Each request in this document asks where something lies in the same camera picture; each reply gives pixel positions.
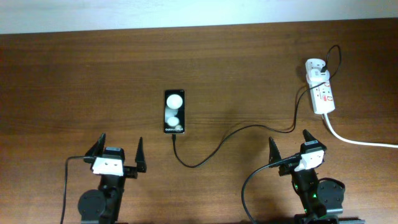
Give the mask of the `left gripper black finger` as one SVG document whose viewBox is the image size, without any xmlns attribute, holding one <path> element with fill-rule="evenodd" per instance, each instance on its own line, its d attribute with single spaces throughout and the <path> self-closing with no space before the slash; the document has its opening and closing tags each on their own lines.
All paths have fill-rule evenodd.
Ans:
<svg viewBox="0 0 398 224">
<path fill-rule="evenodd" d="M 99 139 L 94 143 L 94 145 L 86 152 L 84 157 L 84 162 L 92 164 L 95 158 L 101 156 L 103 153 L 104 145 L 106 141 L 106 134 L 102 133 Z"/>
<path fill-rule="evenodd" d="M 137 171 L 146 173 L 147 164 L 146 164 L 145 155 L 144 155 L 144 142 L 143 142 L 142 137 L 140 137 L 139 143 L 137 146 L 135 162 L 136 162 Z"/>
</svg>

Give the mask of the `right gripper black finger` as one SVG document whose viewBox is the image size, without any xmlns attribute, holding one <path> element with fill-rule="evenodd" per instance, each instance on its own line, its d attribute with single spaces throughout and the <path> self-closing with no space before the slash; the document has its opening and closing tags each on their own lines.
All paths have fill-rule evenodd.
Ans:
<svg viewBox="0 0 398 224">
<path fill-rule="evenodd" d="M 314 138 L 308 130 L 304 129 L 302 133 L 305 139 L 305 145 L 311 145 L 317 143 L 317 139 Z"/>
<path fill-rule="evenodd" d="M 277 145 L 272 137 L 269 137 L 269 164 L 270 167 L 278 166 L 278 163 L 282 160 Z"/>
</svg>

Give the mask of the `black smartphone with white circles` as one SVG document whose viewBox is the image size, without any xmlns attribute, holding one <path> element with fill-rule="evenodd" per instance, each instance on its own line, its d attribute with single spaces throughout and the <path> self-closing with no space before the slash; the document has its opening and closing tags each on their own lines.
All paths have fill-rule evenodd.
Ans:
<svg viewBox="0 0 398 224">
<path fill-rule="evenodd" d="M 185 90 L 165 90 L 164 133 L 183 134 L 185 130 Z"/>
</svg>

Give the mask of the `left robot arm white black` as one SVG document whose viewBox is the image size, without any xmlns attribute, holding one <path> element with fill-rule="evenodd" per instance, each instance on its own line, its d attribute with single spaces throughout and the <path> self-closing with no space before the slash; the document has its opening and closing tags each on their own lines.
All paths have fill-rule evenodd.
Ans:
<svg viewBox="0 0 398 224">
<path fill-rule="evenodd" d="M 86 191 L 78 201 L 82 223 L 116 223 L 126 179 L 136 179 L 138 173 L 147 171 L 142 138 L 137 146 L 135 166 L 124 164 L 123 148 L 106 147 L 105 141 L 103 133 L 83 159 L 90 164 L 92 173 L 100 176 L 100 182 L 97 189 Z"/>
</svg>

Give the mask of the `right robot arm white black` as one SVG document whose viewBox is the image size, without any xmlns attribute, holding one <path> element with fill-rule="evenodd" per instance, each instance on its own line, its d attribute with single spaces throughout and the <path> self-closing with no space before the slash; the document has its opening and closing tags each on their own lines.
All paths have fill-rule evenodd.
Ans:
<svg viewBox="0 0 398 224">
<path fill-rule="evenodd" d="M 290 175 L 295 193 L 299 196 L 304 213 L 294 216 L 295 223 L 338 223 L 343 213 L 345 185 L 332 178 L 319 179 L 315 169 L 323 164 L 326 146 L 303 130 L 305 142 L 300 151 L 281 158 L 275 141 L 269 138 L 269 162 L 279 168 L 279 175 Z"/>
</svg>

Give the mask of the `white power strip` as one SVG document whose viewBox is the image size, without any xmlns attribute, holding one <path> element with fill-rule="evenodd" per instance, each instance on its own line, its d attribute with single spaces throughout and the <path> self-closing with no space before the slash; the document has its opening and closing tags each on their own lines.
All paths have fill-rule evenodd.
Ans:
<svg viewBox="0 0 398 224">
<path fill-rule="evenodd" d="M 325 65 L 326 63 L 322 59 L 308 59 L 305 62 L 306 72 L 313 68 L 320 69 L 321 72 L 323 72 L 322 69 Z M 314 85 L 308 83 L 308 86 L 310 88 L 310 96 L 312 99 L 313 111 L 315 114 L 327 114 L 335 109 L 335 102 L 333 99 L 329 80 Z"/>
</svg>

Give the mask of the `white usb wall charger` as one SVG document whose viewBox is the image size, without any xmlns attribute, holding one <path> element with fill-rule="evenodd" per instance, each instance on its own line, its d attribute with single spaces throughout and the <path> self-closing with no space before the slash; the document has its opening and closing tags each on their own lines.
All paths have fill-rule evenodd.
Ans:
<svg viewBox="0 0 398 224">
<path fill-rule="evenodd" d="M 328 81 L 330 79 L 330 73 L 328 70 L 321 72 L 320 69 L 313 68 L 307 72 L 306 78 L 309 84 L 314 85 Z"/>
</svg>

